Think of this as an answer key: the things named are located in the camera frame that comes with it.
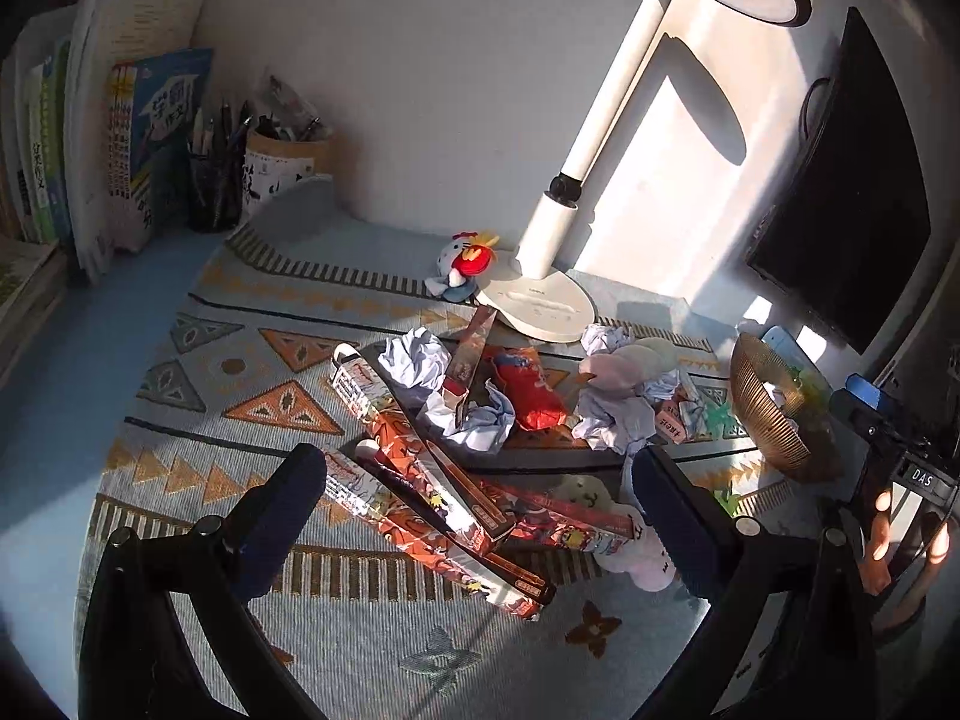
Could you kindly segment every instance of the desk lamp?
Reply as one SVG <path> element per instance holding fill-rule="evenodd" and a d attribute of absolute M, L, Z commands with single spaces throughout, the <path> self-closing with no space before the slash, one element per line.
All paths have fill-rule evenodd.
<path fill-rule="evenodd" d="M 501 256 L 478 278 L 477 299 L 496 308 L 504 322 L 527 336 L 569 343 L 593 321 L 587 295 L 552 263 L 577 213 L 584 180 L 640 80 L 640 66 L 670 1 L 642 1 L 563 167 L 536 204 L 517 251 Z M 812 10 L 812 0 L 716 1 L 780 26 L 803 25 Z"/>

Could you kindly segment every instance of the red and yellow plush toy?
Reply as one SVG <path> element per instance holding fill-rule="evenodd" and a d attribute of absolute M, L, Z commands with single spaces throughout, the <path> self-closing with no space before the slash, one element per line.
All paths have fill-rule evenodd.
<path fill-rule="evenodd" d="M 453 236 L 437 258 L 440 277 L 425 279 L 427 291 L 438 298 L 459 303 L 476 290 L 474 276 L 479 276 L 496 259 L 493 247 L 500 236 L 491 232 L 464 232 Z"/>

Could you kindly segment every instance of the lamp base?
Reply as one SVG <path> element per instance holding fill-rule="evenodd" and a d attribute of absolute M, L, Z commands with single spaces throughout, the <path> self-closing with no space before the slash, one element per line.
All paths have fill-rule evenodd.
<path fill-rule="evenodd" d="M 503 322 L 530 338 L 551 343 L 579 341 L 593 322 L 593 304 L 577 283 L 551 268 L 543 279 L 524 278 L 505 251 L 477 276 L 476 298 L 496 308 Z"/>

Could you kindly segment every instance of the stuffed animal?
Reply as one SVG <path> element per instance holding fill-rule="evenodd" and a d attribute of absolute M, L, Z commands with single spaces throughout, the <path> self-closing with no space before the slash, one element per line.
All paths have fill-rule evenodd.
<path fill-rule="evenodd" d="M 647 525 L 637 509 L 615 503 L 606 485 L 595 476 L 565 474 L 560 485 L 549 494 L 554 500 L 569 501 L 588 509 L 597 509 L 598 512 L 625 514 L 632 519 L 637 536 L 633 541 L 628 541 L 613 555 L 593 554 L 597 565 L 603 570 L 613 574 L 629 574 L 634 584 L 647 592 L 659 592 L 673 581 L 677 574 L 676 567 L 656 531 Z"/>
<path fill-rule="evenodd" d="M 440 251 L 437 271 L 440 277 L 424 279 L 427 291 L 444 300 L 459 303 L 476 290 L 474 276 L 479 276 L 496 259 L 493 247 L 500 236 L 490 232 L 464 232 Z"/>
<path fill-rule="evenodd" d="M 653 381 L 680 363 L 677 348 L 666 338 L 641 338 L 610 354 L 580 360 L 580 372 L 592 374 L 587 384 L 611 394 L 632 394 L 642 382 Z"/>

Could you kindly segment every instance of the white wall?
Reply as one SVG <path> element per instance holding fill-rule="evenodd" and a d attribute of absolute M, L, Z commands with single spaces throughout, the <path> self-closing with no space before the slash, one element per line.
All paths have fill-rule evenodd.
<path fill-rule="evenodd" d="M 510 244 L 639 3 L 207 0 L 196 42 L 217 50 L 215 89 L 244 93 L 269 64 L 320 105 L 356 149 L 344 189 L 358 215 L 443 233 L 493 228 Z M 829 67 L 850 5 L 904 99 L 934 230 L 864 359 L 831 346 L 822 360 L 834 380 L 870 362 L 958 226 L 960 79 L 909 0 L 814 0 L 810 22 L 789 31 L 708 0 L 674 0 L 664 33 L 678 40 L 650 58 L 584 187 L 563 259 L 683 296 L 722 322 L 736 322 L 758 293 L 784 308 L 739 252 L 797 153 L 800 101 Z"/>

